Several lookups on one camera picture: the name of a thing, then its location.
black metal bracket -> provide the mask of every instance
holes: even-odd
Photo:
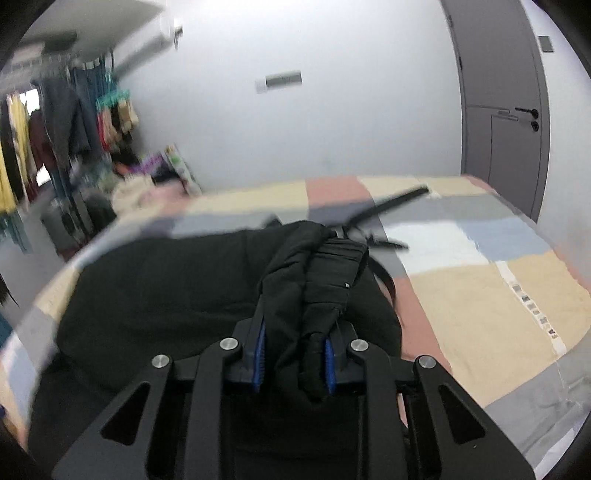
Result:
[[[232,338],[173,362],[157,355],[67,451],[55,480],[151,480],[147,465],[163,396],[190,385],[182,468],[175,478],[233,478],[222,415],[226,394],[256,395],[264,370],[262,304]],[[359,468],[366,480],[533,480],[517,448],[437,361],[390,357],[338,322],[325,343],[327,390],[359,395],[363,432]],[[401,420],[402,396],[408,429]]]

white wall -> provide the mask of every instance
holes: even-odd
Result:
[[[536,35],[549,35],[541,53],[550,101],[550,161],[540,231],[591,280],[591,79],[551,18],[521,0]]]
[[[184,28],[121,81],[145,150],[175,142],[207,190],[337,174],[460,173],[439,0],[171,0]],[[303,84],[257,94],[266,75]]]

white patch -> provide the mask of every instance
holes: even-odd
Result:
[[[408,275],[489,261],[455,222],[398,223],[384,226],[388,239],[401,241],[408,250],[397,251]]]

bed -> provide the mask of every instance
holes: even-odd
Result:
[[[396,285],[403,356],[435,357],[543,478],[591,410],[591,290],[529,219],[472,177],[296,181],[119,218],[53,278],[1,352],[0,404],[20,442],[79,272],[106,251],[146,236],[258,228],[273,215],[335,224],[419,185],[431,193],[363,225],[410,247],[371,252]]]

floor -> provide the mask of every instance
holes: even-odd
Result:
[[[15,328],[27,313],[37,294],[64,265],[41,223],[41,212],[53,198],[53,189],[43,191],[30,205],[28,212],[21,212],[25,231],[32,246],[24,254],[10,238],[0,243],[0,274],[17,301],[10,298],[0,307],[0,312]]]

